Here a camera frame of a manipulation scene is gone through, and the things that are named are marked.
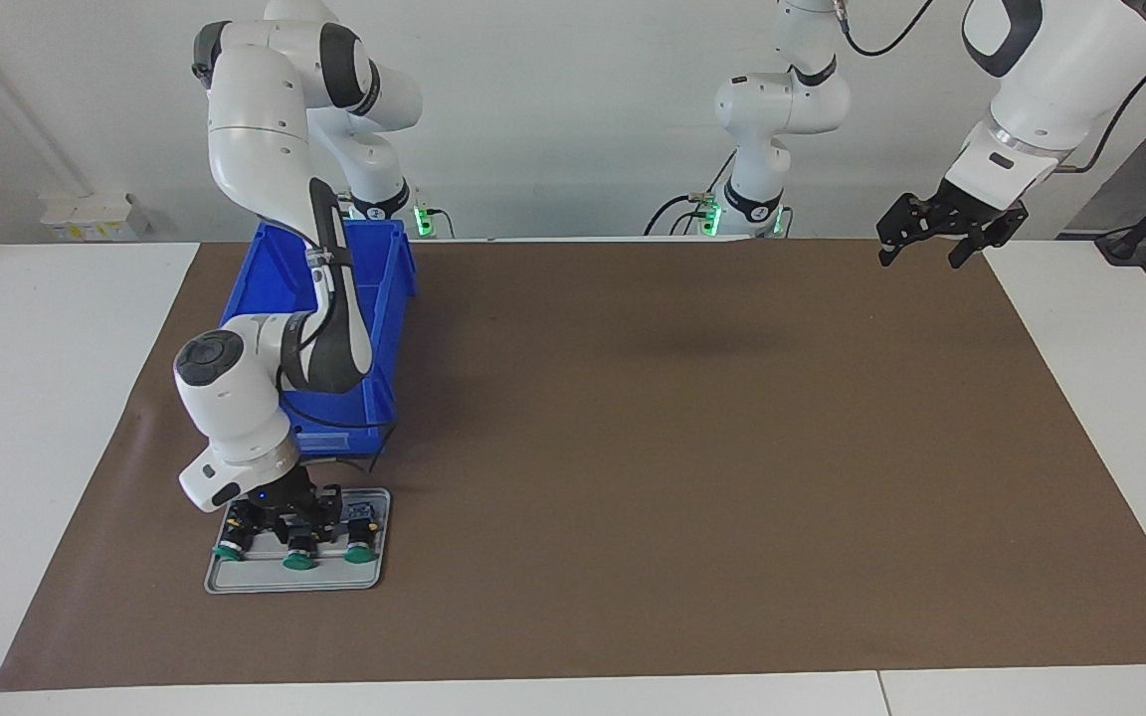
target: white robotic arm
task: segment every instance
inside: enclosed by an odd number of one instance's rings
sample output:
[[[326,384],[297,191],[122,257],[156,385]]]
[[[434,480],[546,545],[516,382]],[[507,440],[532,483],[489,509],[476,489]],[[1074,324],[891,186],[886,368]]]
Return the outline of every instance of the white robotic arm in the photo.
[[[961,237],[955,268],[1004,245],[1028,218],[1022,196],[1146,79],[1146,0],[973,0],[963,37],[999,93],[936,195],[905,194],[878,222],[884,265],[937,235]]]
[[[717,115],[737,151],[717,196],[717,233],[769,231],[790,171],[779,135],[832,132],[847,117],[851,93],[837,72],[837,38],[833,0],[780,0],[774,39],[787,71],[751,73],[720,87]]]
[[[210,440],[179,483],[205,511],[298,466],[282,390],[347,393],[374,361],[336,192],[313,172],[308,110],[402,128],[423,103],[413,80],[374,63],[333,19],[319,0],[274,0],[264,19],[214,23],[197,36],[211,175],[241,207],[304,239],[317,300],[308,313],[235,316],[179,352],[179,394]],[[370,181],[367,190],[385,187]]]
[[[335,109],[309,109],[308,128],[313,141],[325,148],[343,167],[350,190],[351,217],[387,221],[400,219],[415,227],[421,236],[432,236],[426,202],[416,186],[406,180],[395,148],[376,132],[370,117],[356,117]]]

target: metal plate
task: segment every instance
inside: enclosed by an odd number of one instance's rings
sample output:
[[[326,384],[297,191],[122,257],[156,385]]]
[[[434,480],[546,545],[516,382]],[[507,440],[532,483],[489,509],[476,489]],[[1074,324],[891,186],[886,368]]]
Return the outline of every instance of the metal plate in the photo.
[[[285,557],[285,545],[277,541],[273,533],[256,536],[251,549],[242,561],[220,561],[210,558],[206,569],[206,591],[210,593],[272,593],[290,591],[338,591],[351,589],[369,589],[378,583],[383,572],[383,556],[387,552],[387,526],[391,518],[392,495],[386,489],[347,488],[343,490],[344,513],[347,508],[359,502],[369,502],[378,518],[378,538],[374,548],[378,550],[378,559],[368,565],[351,565],[343,557],[347,550],[347,529],[345,526],[337,532],[333,544],[317,545],[315,567],[304,572],[288,569],[282,566]],[[227,520],[228,513],[223,513]],[[223,534],[223,520],[219,525],[219,535]]]

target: brown tabletop covering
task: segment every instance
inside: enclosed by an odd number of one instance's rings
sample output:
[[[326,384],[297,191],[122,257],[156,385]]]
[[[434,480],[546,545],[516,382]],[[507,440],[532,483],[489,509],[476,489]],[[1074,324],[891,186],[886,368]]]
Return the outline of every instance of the brown tabletop covering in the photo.
[[[419,245],[383,581],[210,597],[171,360],[244,250],[197,253],[0,690],[1146,662],[1145,535],[945,245]]]

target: blue plastic bin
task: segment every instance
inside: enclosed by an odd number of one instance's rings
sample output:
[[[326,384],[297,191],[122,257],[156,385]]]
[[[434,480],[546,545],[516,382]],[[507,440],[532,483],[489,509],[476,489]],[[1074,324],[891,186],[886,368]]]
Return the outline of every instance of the blue plastic bin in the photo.
[[[286,409],[298,434],[299,449],[309,456],[377,455],[395,425],[395,348],[400,344],[405,304],[417,293],[417,269],[401,222],[344,223],[353,253],[353,274],[360,312],[374,345],[374,368],[350,393],[288,393],[299,411]],[[245,262],[237,274],[222,321],[252,313],[312,312],[313,277],[304,257],[304,239],[268,223],[254,231]]]

